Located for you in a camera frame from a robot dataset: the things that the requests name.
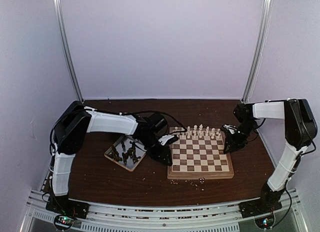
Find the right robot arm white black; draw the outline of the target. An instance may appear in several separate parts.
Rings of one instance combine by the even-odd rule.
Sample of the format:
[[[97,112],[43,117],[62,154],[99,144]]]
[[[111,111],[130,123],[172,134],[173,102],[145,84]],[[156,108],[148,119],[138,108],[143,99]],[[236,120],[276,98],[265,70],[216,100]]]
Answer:
[[[257,130],[257,120],[277,119],[284,121],[284,150],[267,182],[264,183],[256,208],[268,212],[276,206],[284,193],[288,181],[296,172],[301,158],[309,154],[314,145],[318,126],[307,99],[266,100],[258,103],[239,103],[233,114],[239,126],[225,124],[221,131],[225,135],[224,153],[241,150],[248,144],[251,132]]]

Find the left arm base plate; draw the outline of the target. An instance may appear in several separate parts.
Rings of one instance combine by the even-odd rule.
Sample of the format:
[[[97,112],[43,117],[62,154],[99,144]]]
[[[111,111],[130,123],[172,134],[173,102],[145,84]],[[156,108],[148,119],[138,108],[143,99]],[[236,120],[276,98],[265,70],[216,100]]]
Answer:
[[[66,204],[62,205],[55,200],[46,203],[46,210],[52,211],[58,214],[64,214],[72,218],[86,219],[89,204],[85,202],[68,200]]]

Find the wooden chess board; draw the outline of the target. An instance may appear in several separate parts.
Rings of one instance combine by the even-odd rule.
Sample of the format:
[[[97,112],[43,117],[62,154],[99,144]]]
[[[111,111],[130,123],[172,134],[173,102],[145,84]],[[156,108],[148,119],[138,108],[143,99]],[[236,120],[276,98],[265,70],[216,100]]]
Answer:
[[[178,140],[171,146],[172,166],[168,179],[231,179],[234,169],[230,154],[224,153],[225,135],[218,128],[201,125],[184,130],[171,127]]]

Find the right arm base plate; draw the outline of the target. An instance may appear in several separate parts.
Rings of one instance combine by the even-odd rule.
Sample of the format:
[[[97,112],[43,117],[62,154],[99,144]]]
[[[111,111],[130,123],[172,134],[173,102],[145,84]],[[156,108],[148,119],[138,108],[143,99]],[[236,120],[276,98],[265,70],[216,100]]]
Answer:
[[[274,210],[281,209],[282,204],[280,202],[276,202],[275,205],[271,207],[262,206],[261,201],[257,199],[257,200],[241,202],[239,204],[239,208],[240,208],[242,218],[247,218],[252,216],[258,216],[265,213],[271,213]]]

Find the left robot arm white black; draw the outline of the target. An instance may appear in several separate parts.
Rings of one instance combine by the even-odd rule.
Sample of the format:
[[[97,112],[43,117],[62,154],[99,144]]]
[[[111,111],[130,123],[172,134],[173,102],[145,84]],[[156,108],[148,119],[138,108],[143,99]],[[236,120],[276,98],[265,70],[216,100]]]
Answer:
[[[157,138],[156,134],[167,125],[167,121],[161,112],[151,111],[150,114],[149,117],[142,117],[139,112],[107,112],[73,101],[53,125],[49,137],[53,207],[61,214],[67,214],[72,209],[68,191],[70,172],[73,160],[88,133],[105,132],[130,136],[144,146],[151,159],[171,166],[173,162],[170,145],[178,138],[174,134]]]

